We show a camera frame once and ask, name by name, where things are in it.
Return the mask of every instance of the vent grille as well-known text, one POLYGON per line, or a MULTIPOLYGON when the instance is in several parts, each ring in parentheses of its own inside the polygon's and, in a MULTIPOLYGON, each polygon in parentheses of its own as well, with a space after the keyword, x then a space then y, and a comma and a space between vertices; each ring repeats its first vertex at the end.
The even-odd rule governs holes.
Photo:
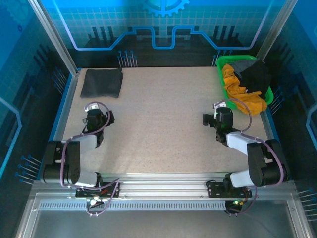
MULTIPOLYGON (((92 211, 100 210, 104 205, 92 211)), ((42 200, 40 210, 86 210, 86 201, 42 200)), ((224 201, 113 201, 111 211, 206 211, 226 210, 224 201)))

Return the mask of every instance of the metal post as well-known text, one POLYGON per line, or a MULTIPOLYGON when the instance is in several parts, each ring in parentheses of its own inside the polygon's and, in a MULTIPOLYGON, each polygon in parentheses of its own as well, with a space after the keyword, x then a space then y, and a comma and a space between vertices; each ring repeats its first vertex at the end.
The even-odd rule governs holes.
POLYGON ((269 30, 264 42, 259 49, 257 54, 257 58, 264 60, 267 53, 271 49, 272 45, 274 44, 276 38, 281 33, 283 26, 285 25, 286 20, 288 19, 289 15, 293 11, 298 0, 286 0, 281 11, 277 15, 271 29, 269 30))
POLYGON ((77 76, 77 67, 70 56, 63 40, 61 39, 58 31, 56 30, 48 12, 44 8, 43 4, 37 0, 28 0, 31 7, 33 8, 36 16, 38 17, 40 23, 44 27, 47 35, 49 36, 50 40, 54 44, 57 52, 59 53, 60 57, 62 58, 63 62, 65 63, 67 69, 73 76, 77 76))

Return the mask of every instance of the yellow towel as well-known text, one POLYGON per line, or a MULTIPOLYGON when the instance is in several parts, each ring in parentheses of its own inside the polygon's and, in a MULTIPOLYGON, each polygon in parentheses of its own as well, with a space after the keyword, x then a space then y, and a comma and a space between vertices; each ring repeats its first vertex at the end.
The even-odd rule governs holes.
MULTIPOLYGON (((239 79, 234 75, 233 67, 226 64, 222 69, 222 75, 224 80, 224 88, 227 90, 229 98, 236 98, 244 102, 250 109, 251 115, 257 115, 267 108, 266 102, 259 96, 260 91, 253 93, 246 93, 245 87, 240 87, 239 79)), ((246 108, 238 102, 234 102, 237 108, 242 112, 248 114, 246 108)))

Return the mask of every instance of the black mounting plate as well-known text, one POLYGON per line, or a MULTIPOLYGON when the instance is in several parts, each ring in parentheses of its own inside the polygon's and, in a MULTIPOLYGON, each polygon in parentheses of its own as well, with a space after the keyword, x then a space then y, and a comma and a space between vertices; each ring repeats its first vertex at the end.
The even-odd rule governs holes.
POLYGON ((208 181, 206 183, 208 198, 251 198, 251 190, 247 191, 245 187, 233 188, 229 192, 225 191, 223 182, 208 181))
MULTIPOLYGON (((105 186, 109 184, 109 182, 104 182, 102 184, 102 186, 105 186)), ((93 198, 93 196, 95 195, 98 195, 100 198, 110 198, 112 193, 113 193, 113 190, 115 188, 115 185, 116 183, 114 183, 113 185, 99 191, 99 190, 87 190, 87 189, 80 189, 78 188, 76 190, 76 195, 75 197, 76 198, 93 198)), ((115 198, 118 198, 119 197, 119 193, 120 193, 120 184, 118 184, 118 187, 117 187, 117 191, 115 192, 114 196, 115 198)))

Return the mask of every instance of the gray cloth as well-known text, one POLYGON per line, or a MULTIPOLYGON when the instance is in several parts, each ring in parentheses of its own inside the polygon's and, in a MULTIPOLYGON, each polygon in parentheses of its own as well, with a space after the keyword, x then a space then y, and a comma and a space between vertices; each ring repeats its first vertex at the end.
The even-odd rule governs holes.
POLYGON ((235 75, 241 79, 241 72, 251 67, 257 61, 259 61, 259 59, 245 59, 233 62, 230 65, 233 67, 235 75))
POLYGON ((123 79, 122 69, 88 69, 81 98, 119 97, 123 79))

